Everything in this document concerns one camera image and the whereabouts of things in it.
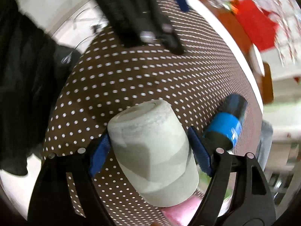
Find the pink object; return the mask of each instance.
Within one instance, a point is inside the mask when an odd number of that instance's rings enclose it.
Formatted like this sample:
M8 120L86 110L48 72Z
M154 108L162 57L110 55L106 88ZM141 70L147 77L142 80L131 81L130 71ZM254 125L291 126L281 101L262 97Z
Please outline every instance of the pink object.
M202 199L196 195L192 195L178 205L161 209L161 212L174 226L187 226L201 202Z

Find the black jacket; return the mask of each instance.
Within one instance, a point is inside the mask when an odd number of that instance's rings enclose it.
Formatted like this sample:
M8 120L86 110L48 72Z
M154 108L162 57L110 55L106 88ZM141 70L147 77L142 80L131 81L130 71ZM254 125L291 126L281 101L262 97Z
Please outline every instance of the black jacket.
M0 169L27 174L27 157L39 155L52 106L79 57L20 14L15 0L1 0Z

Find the red paper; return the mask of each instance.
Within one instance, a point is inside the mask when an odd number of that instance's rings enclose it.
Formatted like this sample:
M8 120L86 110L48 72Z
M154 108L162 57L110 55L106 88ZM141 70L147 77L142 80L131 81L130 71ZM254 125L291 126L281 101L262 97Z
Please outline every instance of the red paper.
M244 0L236 8L237 20L258 50L264 51L275 47L274 39L278 24L264 15L252 0Z

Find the blue and black can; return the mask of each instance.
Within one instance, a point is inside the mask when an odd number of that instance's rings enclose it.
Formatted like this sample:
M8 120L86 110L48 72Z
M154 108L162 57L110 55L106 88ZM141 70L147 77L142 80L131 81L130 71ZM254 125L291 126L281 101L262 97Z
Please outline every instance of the blue and black can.
M204 138L225 150L233 149L241 132L247 105L248 102L243 96L229 95L204 132Z

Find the polka dot tablecloth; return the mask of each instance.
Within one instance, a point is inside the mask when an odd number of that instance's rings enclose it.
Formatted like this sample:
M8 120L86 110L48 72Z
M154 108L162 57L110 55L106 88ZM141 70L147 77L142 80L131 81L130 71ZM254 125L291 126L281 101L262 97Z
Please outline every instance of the polka dot tablecloth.
M109 120L135 104L163 99L184 129L200 132L231 93L243 95L249 105L235 154L255 152L262 113L254 92L234 55L198 13L182 13L175 0L158 0L186 52L171 54L160 45L124 48L112 28L95 38L74 67L49 122L43 158L51 152L73 154L99 137ZM84 216L72 174L66 174L75 212ZM95 178L96 190L117 225L170 225L160 209L149 205L131 186L111 151Z

